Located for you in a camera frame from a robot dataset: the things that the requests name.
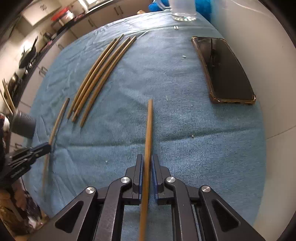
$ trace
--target blue cloth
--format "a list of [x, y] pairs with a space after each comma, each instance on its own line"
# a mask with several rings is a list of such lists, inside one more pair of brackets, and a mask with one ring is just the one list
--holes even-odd
[[[161, 0], [161, 2], [166, 7], [170, 5], [168, 0]], [[212, 13], [211, 0], [195, 0], [195, 8], [196, 8], [196, 11], [199, 12], [206, 20], [211, 22], [211, 13]], [[149, 10], [151, 12], [161, 11], [160, 7], [158, 6], [155, 0], [153, 1], [153, 3], [149, 5]]]
[[[67, 96], [115, 37], [137, 36], [112, 71], [83, 128], [63, 118], [49, 164], [44, 199], [44, 158], [24, 176], [25, 186], [49, 215], [88, 186], [122, 177], [144, 152], [147, 102], [154, 101], [153, 153], [191, 186], [210, 185], [249, 223], [255, 220], [265, 180], [266, 148], [258, 105], [212, 104], [192, 36], [221, 37], [200, 14], [176, 22], [170, 12], [122, 19], [66, 47], [44, 78], [31, 109], [37, 120], [32, 145], [46, 142]], [[137, 240], [139, 207], [126, 206], [122, 240]], [[147, 240], [172, 240], [169, 206], [149, 204]]]

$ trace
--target glass cup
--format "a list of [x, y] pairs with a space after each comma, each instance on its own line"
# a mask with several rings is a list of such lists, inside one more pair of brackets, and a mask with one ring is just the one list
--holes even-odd
[[157, 5], [164, 11], [171, 10], [174, 20], [193, 21], [196, 19], [195, 0], [169, 0], [170, 7], [166, 7], [161, 0]]

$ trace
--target wooden stick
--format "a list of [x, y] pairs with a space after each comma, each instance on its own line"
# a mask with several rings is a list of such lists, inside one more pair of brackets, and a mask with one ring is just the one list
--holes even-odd
[[[59, 111], [59, 115], [57, 116], [56, 122], [54, 124], [54, 127], [52, 128], [52, 132], [51, 132], [50, 137], [49, 137], [48, 143], [50, 145], [52, 145], [52, 143], [53, 143], [53, 140], [54, 140], [54, 137], [55, 137], [57, 128], [58, 128], [59, 123], [60, 123], [60, 121], [61, 121], [61, 119], [62, 119], [62, 117], [63, 117], [63, 115], [65, 113], [65, 110], [67, 108], [67, 105], [69, 103], [69, 100], [70, 100], [70, 98], [67, 97], [66, 100], [65, 100], [65, 102], [64, 102], [64, 104], [63, 104], [63, 106], [62, 106], [62, 108], [61, 108], [61, 110]], [[49, 161], [49, 154], [47, 154], [45, 156], [45, 161], [44, 161], [44, 166], [43, 166], [43, 173], [42, 173], [42, 193], [44, 191], [44, 186], [45, 186], [45, 178], [46, 178], [46, 170], [47, 170], [47, 166], [48, 166], [48, 161]]]
[[147, 126], [145, 137], [142, 202], [140, 208], [139, 241], [145, 241], [146, 222], [149, 201], [150, 158], [152, 149], [153, 100], [148, 100]]
[[134, 36], [129, 43], [124, 47], [124, 49], [119, 53], [119, 55], [116, 57], [116, 59], [112, 62], [112, 64], [109, 66], [109, 68], [106, 70], [106, 72], [104, 73], [104, 75], [102, 76], [100, 82], [98, 83], [96, 89], [94, 90], [94, 93], [91, 96], [91, 99], [86, 107], [86, 110], [84, 111], [82, 120], [80, 122], [80, 127], [82, 127], [84, 125], [84, 122], [88, 116], [88, 113], [96, 99], [96, 97], [98, 96], [100, 90], [102, 89], [104, 83], [106, 82], [107, 78], [109, 77], [111, 71], [114, 69], [115, 65], [118, 63], [118, 61], [121, 59], [121, 57], [124, 55], [124, 53], [128, 50], [128, 48], [132, 45], [132, 43], [136, 40], [136, 36]]
[[10, 113], [11, 115], [13, 115], [13, 112], [12, 112], [12, 110], [10, 109], [9, 105], [7, 104], [7, 101], [6, 101], [6, 99], [4, 98], [4, 95], [3, 95], [3, 93], [2, 93], [1, 90], [0, 90], [0, 93], [1, 93], [1, 96], [2, 96], [2, 98], [3, 98], [3, 101], [4, 101], [5, 105], [6, 105], [6, 107], [7, 107], [8, 110], [9, 110], [9, 113]]
[[77, 90], [77, 93], [73, 99], [72, 105], [69, 109], [69, 112], [67, 114], [67, 119], [70, 118], [71, 114], [72, 114], [72, 110], [73, 107], [77, 101], [77, 98], [79, 97], [83, 87], [85, 86], [87, 80], [89, 79], [89, 77], [91, 76], [91, 74], [93, 73], [94, 69], [96, 68], [96, 66], [98, 65], [98, 63], [101, 61], [101, 59], [104, 57], [104, 55], [107, 53], [107, 51], [111, 48], [111, 46], [115, 43], [116, 39], [113, 39], [113, 41], [105, 48], [105, 50], [101, 53], [101, 55], [98, 57], [98, 59], [96, 60], [96, 62], [93, 64], [93, 66], [91, 67], [91, 69], [89, 70], [89, 72], [87, 73], [87, 75], [85, 76], [84, 80], [82, 81], [79, 89]]
[[11, 107], [12, 112], [14, 113], [15, 112], [15, 106], [14, 106], [14, 104], [12, 102], [11, 97], [10, 97], [10, 94], [9, 94], [9, 91], [8, 91], [8, 88], [7, 88], [7, 85], [5, 83], [5, 80], [2, 80], [2, 84], [3, 84], [3, 87], [4, 87], [4, 92], [5, 92], [6, 97], [7, 97], [7, 101], [9, 103], [10, 107]]
[[73, 111], [76, 111], [79, 103], [81, 102], [85, 92], [87, 91], [89, 85], [91, 84], [93, 78], [95, 77], [97, 71], [100, 69], [100, 67], [102, 66], [102, 64], [105, 62], [106, 58], [108, 58], [108, 56], [110, 55], [110, 53], [113, 51], [113, 49], [116, 47], [116, 45], [118, 44], [118, 42], [122, 39], [123, 35], [121, 35], [116, 42], [112, 45], [112, 47], [108, 50], [108, 52], [105, 54], [105, 56], [102, 58], [102, 60], [99, 62], [98, 66], [95, 68], [95, 70], [93, 71], [93, 73], [91, 74], [91, 76], [89, 77], [88, 81], [86, 82], [83, 90], [81, 91], [79, 97], [77, 98], [77, 101], [74, 105]]
[[126, 43], [130, 40], [130, 37], [128, 37], [116, 50], [115, 52], [110, 56], [110, 58], [106, 61], [106, 63], [103, 65], [103, 67], [100, 69], [96, 77], [94, 78], [93, 82], [87, 89], [86, 93], [84, 94], [81, 102], [79, 103], [73, 117], [72, 121], [75, 121], [77, 116], [79, 115], [80, 111], [82, 110], [88, 96], [90, 95], [91, 91], [94, 89], [96, 83], [98, 82], [99, 78], [102, 76], [106, 68], [109, 66], [109, 64], [112, 62], [112, 60], [116, 57], [116, 55], [119, 53], [119, 51], [126, 45]]

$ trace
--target metal screw head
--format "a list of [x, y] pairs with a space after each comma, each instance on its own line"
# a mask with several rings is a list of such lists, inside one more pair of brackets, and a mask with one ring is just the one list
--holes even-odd
[[174, 177], [167, 177], [166, 180], [168, 183], [174, 183], [176, 181]]
[[88, 187], [87, 189], [85, 189], [85, 191], [88, 194], [92, 194], [95, 191], [95, 189], [93, 187]]
[[202, 191], [209, 192], [209, 191], [211, 191], [211, 188], [209, 186], [202, 186]]
[[128, 183], [130, 181], [130, 179], [128, 177], [123, 177], [123, 178], [120, 179], [120, 181], [122, 183]]

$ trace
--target cabinet door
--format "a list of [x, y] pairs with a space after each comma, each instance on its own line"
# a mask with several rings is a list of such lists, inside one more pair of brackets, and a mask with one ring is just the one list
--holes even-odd
[[59, 49], [59, 47], [53, 44], [38, 64], [38, 67], [46, 73], [60, 52], [61, 50]]
[[137, 15], [137, 12], [139, 10], [149, 12], [149, 2], [150, 1], [148, 0], [124, 0], [118, 2], [116, 5], [117, 10], [121, 14], [122, 18], [127, 18], [130, 16]]
[[30, 113], [30, 110], [31, 110], [31, 107], [29, 107], [28, 105], [26, 105], [25, 103], [23, 102], [19, 102], [19, 105], [17, 106], [18, 110], [20, 110], [21, 112], [23, 113], [26, 113], [26, 114], [29, 114]]
[[23, 142], [24, 142], [24, 137], [12, 132], [10, 136], [9, 152], [13, 152], [23, 148], [22, 146]]
[[61, 7], [61, 4], [56, 0], [42, 0], [43, 4], [45, 5], [45, 11], [47, 14], [51, 14], [55, 12]]
[[88, 17], [82, 19], [73, 27], [71, 27], [72, 32], [75, 34], [77, 38], [93, 31], [96, 29], [95, 24]]
[[32, 74], [31, 78], [29, 79], [27, 86], [24, 90], [24, 93], [20, 99], [22, 103], [25, 103], [30, 107], [32, 106], [37, 90], [39, 89], [39, 86], [41, 85], [42, 80], [43, 80], [42, 71], [37, 67], [34, 73]]
[[70, 43], [74, 42], [77, 38], [74, 36], [71, 30], [65, 32], [55, 43], [60, 50], [63, 50]]
[[35, 4], [32, 4], [28, 8], [26, 8], [23, 12], [22, 15], [23, 17], [32, 25], [34, 26], [36, 23], [38, 23], [41, 19], [46, 17], [47, 12], [45, 11], [44, 8], [41, 6], [44, 3], [42, 1], [37, 2]]
[[104, 26], [107, 23], [121, 19], [119, 9], [116, 8], [115, 4], [104, 7], [101, 10], [91, 14], [89, 17], [98, 28]]

